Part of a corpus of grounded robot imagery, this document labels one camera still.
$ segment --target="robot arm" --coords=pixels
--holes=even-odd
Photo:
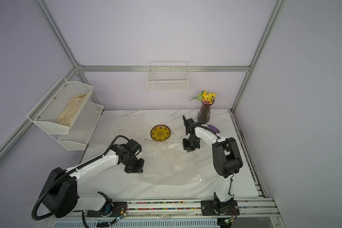
[[[52,170],[33,208],[32,218],[40,220],[51,215],[61,218],[71,211],[83,210],[99,211],[103,216],[110,214],[113,204],[112,199],[106,194],[78,192],[77,189],[91,177],[120,163],[125,165],[126,173],[143,172],[144,160],[136,157],[136,153],[142,151],[141,145],[133,139],[127,139],[127,144],[113,144],[118,137],[127,139],[124,136],[117,136],[101,155],[66,170],[60,167]],[[37,216],[40,203],[43,203],[51,213]]]
[[[214,169],[219,175],[213,200],[215,211],[223,214],[235,209],[237,202],[233,200],[233,178],[243,166],[236,140],[220,136],[202,122],[186,120],[185,116],[182,118],[188,135],[188,139],[183,139],[184,149],[190,152],[200,148],[200,139],[212,148]]]

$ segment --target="lavender wall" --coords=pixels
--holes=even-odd
[[[0,0],[0,145],[70,69],[33,0]],[[39,227],[31,209],[49,172],[80,156],[32,127],[0,166],[0,227]]]
[[[342,227],[342,1],[288,0],[236,110],[287,227]]]
[[[148,92],[147,72],[86,72],[94,93],[105,109],[188,109],[200,108],[193,100],[202,90],[218,96],[212,108],[231,108],[242,84],[243,72],[189,73],[189,90]]]
[[[83,65],[250,65],[275,2],[47,0]]]
[[[70,69],[33,0],[0,0],[0,145]]]

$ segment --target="white wire basket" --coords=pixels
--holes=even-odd
[[[187,91],[188,87],[187,62],[150,62],[148,91]]]
[[[33,121],[37,126],[44,130],[47,134],[68,134],[76,122],[82,109],[87,104],[91,94],[93,93],[93,87],[87,84],[83,84],[77,81],[66,81],[59,89],[59,91],[51,98],[50,102],[39,112],[39,114],[32,120],[29,116],[28,119]],[[88,93],[84,98],[81,107],[77,110],[76,115],[69,124],[69,126],[56,124],[56,120],[62,111],[66,108],[70,99],[76,94]]]
[[[60,135],[57,142],[67,150],[85,150],[103,109],[102,105],[87,102],[70,132]]]

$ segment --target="plastic sheet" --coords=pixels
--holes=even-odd
[[[196,158],[182,143],[144,141],[143,174],[139,181],[154,185],[187,185],[201,181]]]

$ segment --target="bubble wrap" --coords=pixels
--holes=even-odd
[[[108,137],[111,142],[117,135],[124,135],[129,139],[134,139],[143,147],[144,139],[150,135],[152,125],[144,122],[144,114],[140,115],[116,115],[107,114],[110,117],[111,122],[108,123],[108,127],[112,129],[113,134],[104,134],[104,137]],[[117,139],[116,143],[125,143],[123,139]]]
[[[187,153],[182,143],[142,143],[143,174],[139,181],[154,185],[187,185],[201,181],[196,158]]]

